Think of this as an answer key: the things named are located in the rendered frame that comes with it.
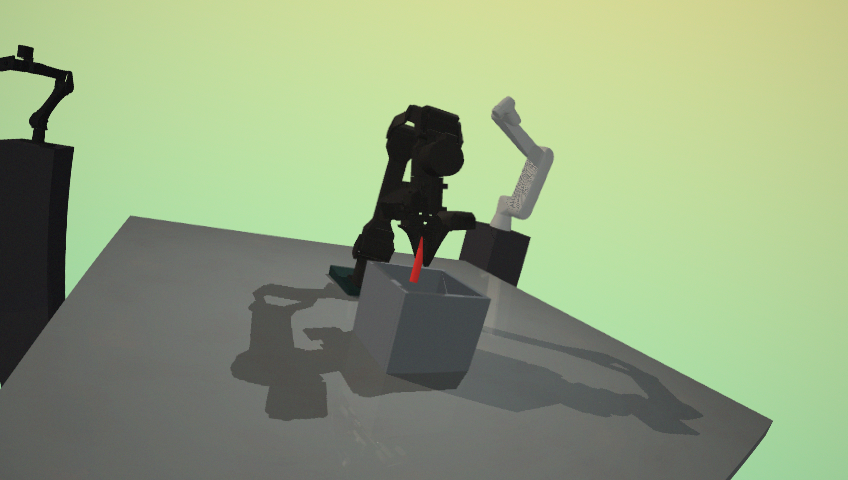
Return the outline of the red peg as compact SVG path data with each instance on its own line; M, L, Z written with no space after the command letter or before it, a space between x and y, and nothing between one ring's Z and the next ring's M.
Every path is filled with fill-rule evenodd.
M421 237L421 239L420 239L420 243L419 243L416 258L415 258L415 261L414 261L411 277L410 277L410 280L409 280L410 282L414 282L414 283L418 282L422 263L423 263L423 237Z

